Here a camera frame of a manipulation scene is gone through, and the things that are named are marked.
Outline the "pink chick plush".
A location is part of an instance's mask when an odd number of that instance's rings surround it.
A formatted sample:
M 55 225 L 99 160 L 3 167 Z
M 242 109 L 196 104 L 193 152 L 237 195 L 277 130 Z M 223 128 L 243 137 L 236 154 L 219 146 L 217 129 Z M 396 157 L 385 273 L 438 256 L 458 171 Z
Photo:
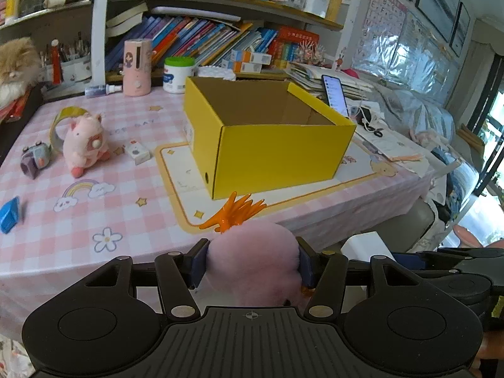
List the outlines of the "pink chick plush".
M 265 208 L 263 200 L 232 192 L 200 225 L 217 232 L 209 242 L 206 276 L 213 289 L 232 295 L 238 306 L 301 309 L 309 294 L 301 283 L 298 241 L 279 224 L 253 219 Z

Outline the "small white staples box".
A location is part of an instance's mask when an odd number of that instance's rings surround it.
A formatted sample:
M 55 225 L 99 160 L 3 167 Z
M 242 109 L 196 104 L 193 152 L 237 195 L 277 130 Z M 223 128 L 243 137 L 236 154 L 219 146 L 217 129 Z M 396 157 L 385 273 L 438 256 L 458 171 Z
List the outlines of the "small white staples box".
M 131 140 L 126 144 L 125 152 L 134 161 L 136 166 L 143 164 L 151 158 L 150 151 L 136 140 Z

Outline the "pink pig plush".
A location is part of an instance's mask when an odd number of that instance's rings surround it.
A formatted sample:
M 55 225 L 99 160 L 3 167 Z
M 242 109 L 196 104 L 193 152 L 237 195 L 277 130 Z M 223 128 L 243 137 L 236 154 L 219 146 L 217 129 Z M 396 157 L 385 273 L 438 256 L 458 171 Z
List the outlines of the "pink pig plush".
M 81 178 L 96 162 L 108 160 L 111 154 L 102 115 L 85 113 L 74 118 L 63 141 L 62 152 L 74 178 Z

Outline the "blue plastic packet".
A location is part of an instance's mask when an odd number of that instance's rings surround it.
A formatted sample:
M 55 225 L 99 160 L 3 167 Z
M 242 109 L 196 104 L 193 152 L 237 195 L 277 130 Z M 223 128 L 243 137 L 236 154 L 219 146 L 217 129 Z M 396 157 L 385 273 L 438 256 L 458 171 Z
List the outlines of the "blue plastic packet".
M 20 199 L 7 201 L 0 209 L 0 230 L 8 234 L 20 221 Z

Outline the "white charger block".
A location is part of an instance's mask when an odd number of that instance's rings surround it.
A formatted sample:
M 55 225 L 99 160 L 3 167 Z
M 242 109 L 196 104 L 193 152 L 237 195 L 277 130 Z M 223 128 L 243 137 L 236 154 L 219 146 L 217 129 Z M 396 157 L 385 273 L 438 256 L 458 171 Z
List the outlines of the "white charger block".
M 341 247 L 341 253 L 349 260 L 369 262 L 375 255 L 394 259 L 391 251 L 376 231 L 350 236 Z

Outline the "pink checked tablecloth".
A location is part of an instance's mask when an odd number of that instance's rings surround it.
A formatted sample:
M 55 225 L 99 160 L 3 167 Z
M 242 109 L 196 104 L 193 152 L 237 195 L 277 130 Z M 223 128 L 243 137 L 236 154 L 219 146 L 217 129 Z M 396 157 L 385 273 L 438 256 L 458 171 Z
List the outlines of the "pink checked tablecloth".
M 77 180 L 55 159 L 37 178 L 20 169 L 20 154 L 45 141 L 64 107 L 102 115 L 111 158 Z M 19 223 L 1 237 L 1 331 L 20 338 L 22 324 L 38 306 L 120 255 L 151 261 L 169 250 L 185 251 L 200 230 L 183 224 L 155 160 L 136 165 L 123 148 L 132 141 L 155 150 L 185 139 L 183 98 L 164 90 L 148 96 L 78 96 L 41 106 L 1 166 L 1 199 L 18 198 Z M 430 187 L 432 175 L 399 167 L 378 170 L 350 148 L 343 171 L 360 173 L 353 183 L 319 195 L 269 205 L 263 219 L 283 225 L 320 250 L 406 213 Z

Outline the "yellow cardboard box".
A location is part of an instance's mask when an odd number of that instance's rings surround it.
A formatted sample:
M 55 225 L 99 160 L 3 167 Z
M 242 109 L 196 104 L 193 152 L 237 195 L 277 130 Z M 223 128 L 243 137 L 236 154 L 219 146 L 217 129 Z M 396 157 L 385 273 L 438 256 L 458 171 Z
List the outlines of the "yellow cardboard box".
M 214 200 L 330 180 L 356 129 L 288 81 L 190 77 L 184 113 Z

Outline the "smartphone with lit screen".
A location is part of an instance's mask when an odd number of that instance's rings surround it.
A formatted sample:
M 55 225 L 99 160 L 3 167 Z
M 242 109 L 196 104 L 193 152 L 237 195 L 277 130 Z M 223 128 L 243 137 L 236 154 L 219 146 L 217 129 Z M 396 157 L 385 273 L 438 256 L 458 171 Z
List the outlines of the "smartphone with lit screen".
M 348 118 L 348 108 L 343 95 L 342 83 L 339 78 L 330 75 L 321 77 L 328 105 L 342 116 Z

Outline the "small spray bottle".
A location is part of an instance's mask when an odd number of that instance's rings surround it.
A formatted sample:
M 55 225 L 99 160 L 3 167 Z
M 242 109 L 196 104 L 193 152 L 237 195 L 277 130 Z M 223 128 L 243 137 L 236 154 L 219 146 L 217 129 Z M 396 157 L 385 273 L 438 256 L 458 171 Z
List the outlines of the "small spray bottle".
M 111 85 L 111 84 L 101 84 L 87 87 L 84 90 L 84 95 L 86 97 L 99 97 L 99 96 L 108 96 L 114 93 L 122 92 L 121 85 Z

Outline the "white jar green lid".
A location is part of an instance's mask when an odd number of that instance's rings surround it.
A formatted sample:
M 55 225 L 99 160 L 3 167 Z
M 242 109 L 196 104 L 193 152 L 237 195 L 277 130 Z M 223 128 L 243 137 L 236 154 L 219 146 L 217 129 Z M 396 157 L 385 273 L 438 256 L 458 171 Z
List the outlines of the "white jar green lid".
M 169 56 L 164 60 L 163 90 L 171 94 L 184 94 L 186 79 L 194 75 L 196 61 L 189 56 Z

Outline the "pink humidifier cylinder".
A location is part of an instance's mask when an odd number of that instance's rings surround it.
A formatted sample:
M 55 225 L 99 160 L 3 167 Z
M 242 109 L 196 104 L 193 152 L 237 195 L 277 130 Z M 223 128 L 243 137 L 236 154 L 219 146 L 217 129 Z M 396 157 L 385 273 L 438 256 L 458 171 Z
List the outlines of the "pink humidifier cylinder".
M 122 88 L 126 96 L 145 96 L 151 91 L 152 40 L 126 40 L 123 55 Z

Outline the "white pen holder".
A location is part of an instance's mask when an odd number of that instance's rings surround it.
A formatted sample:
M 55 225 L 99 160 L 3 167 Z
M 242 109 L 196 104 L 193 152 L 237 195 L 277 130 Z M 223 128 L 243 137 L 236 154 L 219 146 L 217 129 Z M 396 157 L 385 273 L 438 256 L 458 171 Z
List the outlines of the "white pen holder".
M 61 63 L 62 81 L 65 83 L 77 83 L 91 78 L 90 55 L 75 60 Z M 41 67 L 38 75 L 39 82 L 51 83 L 53 81 L 52 64 Z

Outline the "red paper stack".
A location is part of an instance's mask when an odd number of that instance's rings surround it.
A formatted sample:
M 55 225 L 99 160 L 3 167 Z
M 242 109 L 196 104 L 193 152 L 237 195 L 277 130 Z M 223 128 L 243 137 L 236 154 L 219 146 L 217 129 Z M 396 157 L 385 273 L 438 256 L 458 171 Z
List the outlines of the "red paper stack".
M 31 94 L 32 88 L 28 88 L 26 93 L 20 98 L 12 101 L 10 105 L 3 108 L 0 113 L 0 121 L 5 123 L 16 122 L 20 120 L 24 112 L 25 106 Z

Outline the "row of colourful books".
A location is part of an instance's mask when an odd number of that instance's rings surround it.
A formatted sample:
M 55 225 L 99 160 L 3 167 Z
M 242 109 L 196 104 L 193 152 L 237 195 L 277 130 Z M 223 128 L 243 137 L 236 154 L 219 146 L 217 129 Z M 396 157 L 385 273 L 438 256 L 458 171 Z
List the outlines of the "row of colourful books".
M 160 67 L 168 57 L 190 57 L 197 65 L 218 65 L 231 57 L 231 51 L 247 50 L 265 54 L 278 31 L 251 22 L 230 22 L 188 15 L 149 16 L 137 14 L 106 29 L 106 37 L 115 43 L 105 55 L 106 72 L 119 71 L 130 64 L 127 40 L 151 41 L 152 66 Z

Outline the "orange white fluffy cat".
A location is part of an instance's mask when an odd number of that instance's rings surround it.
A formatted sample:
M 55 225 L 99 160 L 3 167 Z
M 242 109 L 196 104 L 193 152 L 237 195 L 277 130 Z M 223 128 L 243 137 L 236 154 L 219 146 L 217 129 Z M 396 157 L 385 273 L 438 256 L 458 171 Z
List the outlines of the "orange white fluffy cat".
M 1 108 L 37 84 L 40 67 L 40 57 L 30 37 L 15 38 L 1 45 Z

